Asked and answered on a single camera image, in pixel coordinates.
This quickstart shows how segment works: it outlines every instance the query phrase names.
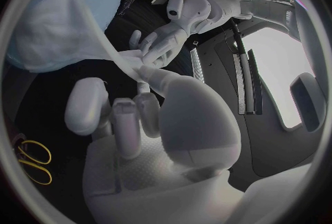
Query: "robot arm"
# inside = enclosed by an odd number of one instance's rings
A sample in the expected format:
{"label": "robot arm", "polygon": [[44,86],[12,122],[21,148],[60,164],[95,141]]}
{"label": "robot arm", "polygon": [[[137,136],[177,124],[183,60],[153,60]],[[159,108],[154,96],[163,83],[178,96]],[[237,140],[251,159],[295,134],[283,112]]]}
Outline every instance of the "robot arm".
{"label": "robot arm", "polygon": [[170,23],[147,36],[141,44],[139,31],[131,38],[131,48],[141,49],[143,64],[161,68],[180,52],[190,35],[208,32],[230,18],[261,18],[284,26],[289,35],[299,39],[294,7],[268,0],[169,0]]}

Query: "bright window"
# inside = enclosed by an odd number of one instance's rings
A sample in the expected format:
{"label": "bright window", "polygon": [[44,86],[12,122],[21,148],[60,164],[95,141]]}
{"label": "bright window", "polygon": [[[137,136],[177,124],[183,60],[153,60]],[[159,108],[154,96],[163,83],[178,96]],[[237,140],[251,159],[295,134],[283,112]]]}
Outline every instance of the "bright window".
{"label": "bright window", "polygon": [[243,39],[247,51],[253,49],[261,78],[270,90],[287,128],[301,120],[290,85],[301,73],[314,75],[302,44],[286,33],[264,28]]}

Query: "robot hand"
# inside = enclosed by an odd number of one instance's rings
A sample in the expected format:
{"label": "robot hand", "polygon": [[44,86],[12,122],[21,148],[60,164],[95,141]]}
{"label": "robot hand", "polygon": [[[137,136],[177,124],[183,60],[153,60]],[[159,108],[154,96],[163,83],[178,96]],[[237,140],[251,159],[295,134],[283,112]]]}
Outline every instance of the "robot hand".
{"label": "robot hand", "polygon": [[129,41],[130,49],[141,51],[143,64],[161,68],[167,66],[179,54],[188,35],[178,26],[167,24],[149,34],[139,44],[140,38],[141,32],[135,30]]}

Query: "window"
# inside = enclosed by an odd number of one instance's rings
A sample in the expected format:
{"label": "window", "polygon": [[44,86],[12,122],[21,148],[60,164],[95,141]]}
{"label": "window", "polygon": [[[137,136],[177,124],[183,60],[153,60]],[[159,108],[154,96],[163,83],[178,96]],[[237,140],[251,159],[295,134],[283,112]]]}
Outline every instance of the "window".
{"label": "window", "polygon": [[301,120],[290,85],[301,73],[314,75],[302,44],[286,33],[264,28],[243,37],[246,51],[253,49],[260,76],[270,90],[287,128]]}

